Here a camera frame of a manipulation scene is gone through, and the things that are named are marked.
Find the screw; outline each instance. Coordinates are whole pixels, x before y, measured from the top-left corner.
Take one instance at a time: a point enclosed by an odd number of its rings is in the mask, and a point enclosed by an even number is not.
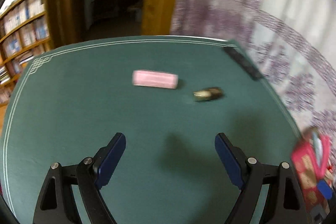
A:
[[[289,164],[287,162],[283,162],[282,164],[282,167],[285,168],[285,169],[288,169],[289,168]]]
[[[58,162],[54,162],[52,165],[51,165],[51,168],[52,169],[56,169],[58,167]]]
[[[84,164],[90,164],[92,162],[92,158],[91,157],[87,157],[83,160]]]
[[[255,158],[248,158],[247,161],[250,163],[250,164],[256,164],[257,163],[257,160]]]

